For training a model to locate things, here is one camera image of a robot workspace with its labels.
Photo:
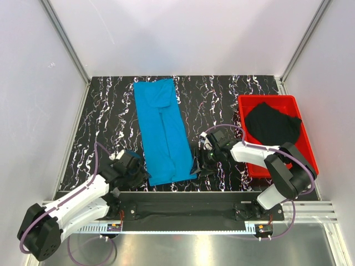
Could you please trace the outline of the blue t-shirt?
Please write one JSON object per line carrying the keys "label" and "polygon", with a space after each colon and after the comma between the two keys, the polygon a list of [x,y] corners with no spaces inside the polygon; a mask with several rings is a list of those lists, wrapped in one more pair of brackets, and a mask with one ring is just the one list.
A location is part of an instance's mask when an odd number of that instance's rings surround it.
{"label": "blue t-shirt", "polygon": [[193,158],[172,79],[134,84],[149,185],[193,180]]}

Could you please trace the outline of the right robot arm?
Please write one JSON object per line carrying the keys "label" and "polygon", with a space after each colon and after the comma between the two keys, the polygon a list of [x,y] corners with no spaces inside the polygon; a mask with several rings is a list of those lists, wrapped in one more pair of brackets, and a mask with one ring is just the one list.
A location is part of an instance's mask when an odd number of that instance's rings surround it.
{"label": "right robot arm", "polygon": [[268,219],[275,206],[315,188],[316,170],[294,144],[251,144],[244,139],[231,139],[220,130],[200,135],[190,172],[205,177],[216,171],[219,162],[231,160],[265,168],[272,179],[272,185],[250,203],[235,204],[236,217],[242,221]]}

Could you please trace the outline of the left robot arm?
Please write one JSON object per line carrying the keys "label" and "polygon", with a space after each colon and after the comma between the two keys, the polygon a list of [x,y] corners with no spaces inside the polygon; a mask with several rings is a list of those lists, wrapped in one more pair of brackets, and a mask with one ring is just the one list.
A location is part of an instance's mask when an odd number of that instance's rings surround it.
{"label": "left robot arm", "polygon": [[120,191],[140,186],[149,174],[141,157],[131,151],[112,154],[109,162],[96,168],[83,184],[46,205],[30,206],[17,233],[24,254],[44,261],[71,234],[97,219],[123,217]]}

